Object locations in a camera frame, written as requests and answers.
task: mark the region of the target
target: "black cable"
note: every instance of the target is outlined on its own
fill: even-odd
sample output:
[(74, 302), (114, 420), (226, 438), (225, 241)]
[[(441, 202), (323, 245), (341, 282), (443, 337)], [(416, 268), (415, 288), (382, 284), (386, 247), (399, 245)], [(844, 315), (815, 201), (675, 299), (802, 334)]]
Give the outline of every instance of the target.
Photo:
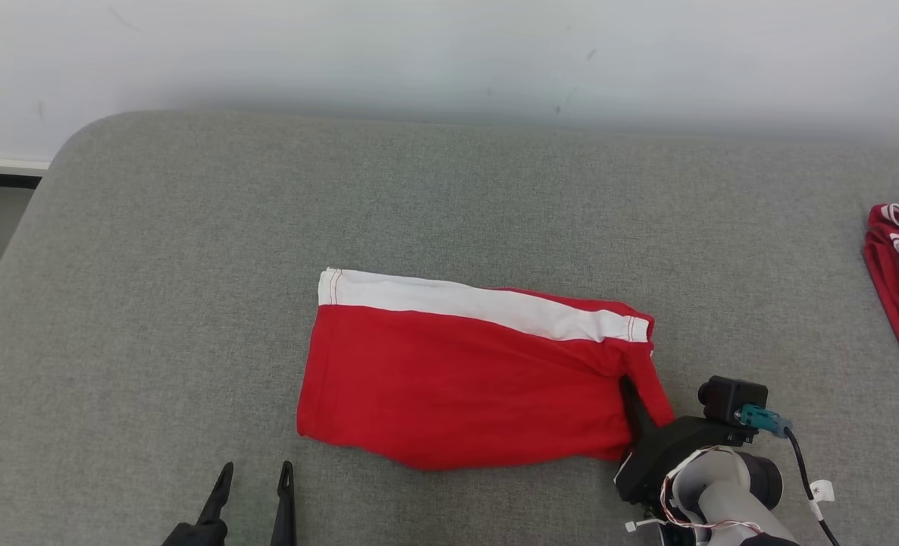
[[(789, 426), (783, 428), (783, 433), (785, 433), (786, 438), (790, 439), (790, 444), (793, 445), (793, 453), (797, 454), (797, 466), (800, 467), (800, 480), (803, 480), (803, 490), (807, 492), (807, 498), (813, 501), (813, 490), (810, 488), (810, 478), (807, 477), (807, 464), (803, 462), (803, 453), (800, 452), (800, 444), (797, 443), (797, 438), (796, 436), (793, 436), (793, 431), (790, 431)], [(830, 540), (830, 543), (833, 546), (841, 546), (841, 543), (837, 542), (834, 533), (831, 532), (830, 528), (827, 526), (827, 522), (825, 522), (824, 519), (821, 519), (819, 524), (825, 535), (827, 535), (827, 539)]]

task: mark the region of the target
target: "red fabric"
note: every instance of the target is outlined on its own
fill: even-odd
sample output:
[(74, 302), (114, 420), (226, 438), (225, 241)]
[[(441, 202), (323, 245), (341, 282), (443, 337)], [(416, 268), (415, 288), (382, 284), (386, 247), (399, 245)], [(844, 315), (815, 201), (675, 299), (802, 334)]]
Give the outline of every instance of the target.
[[(653, 324), (621, 303), (515, 291)], [(553, 341), (480, 319), (322, 305), (298, 432), (427, 470), (617, 460), (630, 440), (620, 377), (632, 378), (658, 425), (674, 419), (652, 349), (650, 341)]]
[[(884, 217), (886, 207), (886, 204), (881, 204), (871, 208), (864, 243), (864, 260), (877, 296), (899, 341), (899, 253), (891, 240), (892, 233), (899, 235), (899, 225)], [(899, 224), (899, 214), (893, 215), (893, 218)]]

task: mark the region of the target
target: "white baseboard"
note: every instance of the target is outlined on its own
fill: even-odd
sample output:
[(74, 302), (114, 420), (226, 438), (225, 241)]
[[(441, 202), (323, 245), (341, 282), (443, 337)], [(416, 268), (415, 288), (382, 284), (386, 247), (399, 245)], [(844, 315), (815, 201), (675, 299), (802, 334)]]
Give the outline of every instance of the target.
[(0, 159), (0, 175), (44, 176), (48, 162), (26, 162), (23, 159)]

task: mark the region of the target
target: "white wall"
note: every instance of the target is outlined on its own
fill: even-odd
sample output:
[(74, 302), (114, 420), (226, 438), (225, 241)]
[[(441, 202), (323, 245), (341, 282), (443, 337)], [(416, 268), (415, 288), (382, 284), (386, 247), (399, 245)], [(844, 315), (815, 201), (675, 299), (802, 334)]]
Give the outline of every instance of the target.
[(0, 158), (197, 105), (899, 143), (899, 0), (0, 0)]

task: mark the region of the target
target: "gray fabric surface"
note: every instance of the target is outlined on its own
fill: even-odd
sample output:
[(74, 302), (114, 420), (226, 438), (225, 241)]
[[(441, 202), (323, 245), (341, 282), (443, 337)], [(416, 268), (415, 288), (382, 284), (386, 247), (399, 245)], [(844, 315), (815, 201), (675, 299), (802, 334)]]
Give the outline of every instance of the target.
[[(899, 544), (899, 345), (861, 246), (899, 149), (138, 113), (71, 139), (0, 263), (0, 545), (158, 544), (222, 464), (264, 544), (628, 544), (615, 464), (423, 473), (298, 438), (326, 266), (609, 298), (654, 315), (679, 414), (712, 374), (792, 418), (845, 545)], [(775, 514), (825, 544), (789, 446)]]

